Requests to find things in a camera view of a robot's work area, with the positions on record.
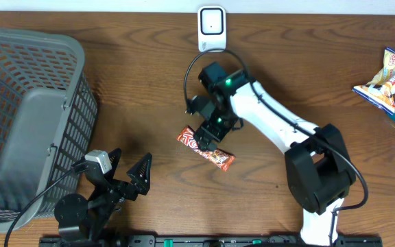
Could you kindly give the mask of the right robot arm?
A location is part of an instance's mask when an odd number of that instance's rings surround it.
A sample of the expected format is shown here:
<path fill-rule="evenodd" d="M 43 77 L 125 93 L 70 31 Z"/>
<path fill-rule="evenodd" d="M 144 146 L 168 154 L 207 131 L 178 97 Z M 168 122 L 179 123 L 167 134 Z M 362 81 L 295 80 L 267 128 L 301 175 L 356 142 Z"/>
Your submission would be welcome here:
<path fill-rule="evenodd" d="M 295 115 L 243 70 L 229 75 L 214 62 L 198 78 L 209 94 L 188 101 L 191 112 L 204 118 L 194 134 L 198 148 L 214 151 L 237 122 L 252 124 L 285 156 L 289 190 L 303 209 L 303 242 L 334 243 L 337 210 L 356 181 L 340 131 Z"/>

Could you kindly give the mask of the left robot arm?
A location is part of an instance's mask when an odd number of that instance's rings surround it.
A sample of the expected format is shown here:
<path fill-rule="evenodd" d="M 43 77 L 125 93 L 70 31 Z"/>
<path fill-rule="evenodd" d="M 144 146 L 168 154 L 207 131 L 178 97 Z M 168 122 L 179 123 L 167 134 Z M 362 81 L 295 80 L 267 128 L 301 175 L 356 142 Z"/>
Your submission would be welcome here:
<path fill-rule="evenodd" d="M 106 229 L 118 205 L 147 195 L 150 189 L 152 154 L 147 153 L 128 171 L 130 181 L 114 178 L 121 149 L 111 152 L 93 150 L 74 165 L 94 185 L 89 198 L 72 193 L 61 198 L 54 209 L 58 221 L 59 246 L 126 246 L 119 233 Z"/>

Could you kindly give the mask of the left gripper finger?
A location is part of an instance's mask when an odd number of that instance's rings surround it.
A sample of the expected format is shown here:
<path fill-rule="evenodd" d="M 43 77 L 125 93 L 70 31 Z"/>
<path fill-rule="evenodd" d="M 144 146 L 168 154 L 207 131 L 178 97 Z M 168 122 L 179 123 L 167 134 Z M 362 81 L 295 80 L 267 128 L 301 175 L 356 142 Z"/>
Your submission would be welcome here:
<path fill-rule="evenodd" d="M 113 178 L 116 172 L 116 168 L 119 164 L 119 160 L 121 158 L 121 149 L 116 148 L 113 151 L 108 153 L 110 163 L 112 165 L 112 169 L 106 174 L 106 178 Z"/>
<path fill-rule="evenodd" d="M 150 170 L 152 167 L 152 154 L 147 153 L 128 171 L 131 183 L 138 191 L 138 194 L 146 195 L 150 189 Z"/>

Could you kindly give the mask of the red snack bar wrapper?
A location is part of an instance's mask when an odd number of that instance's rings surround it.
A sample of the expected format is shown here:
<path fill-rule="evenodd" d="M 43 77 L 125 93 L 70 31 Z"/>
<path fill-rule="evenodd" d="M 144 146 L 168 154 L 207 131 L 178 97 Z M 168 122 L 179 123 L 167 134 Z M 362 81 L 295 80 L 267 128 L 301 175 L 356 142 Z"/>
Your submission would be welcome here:
<path fill-rule="evenodd" d="M 193 135 L 194 130 L 187 126 L 176 137 L 176 140 L 226 172 L 230 165 L 234 162 L 235 156 L 220 149 L 216 149 L 215 151 L 202 151 L 199 149 L 197 145 L 198 143 L 194 139 Z"/>

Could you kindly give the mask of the yellow snack bag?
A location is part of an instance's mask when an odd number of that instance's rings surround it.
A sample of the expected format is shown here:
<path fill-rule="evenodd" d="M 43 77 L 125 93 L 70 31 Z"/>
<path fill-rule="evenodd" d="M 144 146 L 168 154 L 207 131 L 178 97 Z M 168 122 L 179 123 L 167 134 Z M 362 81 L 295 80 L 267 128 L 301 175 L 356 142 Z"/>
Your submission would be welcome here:
<path fill-rule="evenodd" d="M 387 114 L 395 113 L 395 51 L 386 47 L 383 68 L 364 85 L 354 86 L 352 91 Z"/>

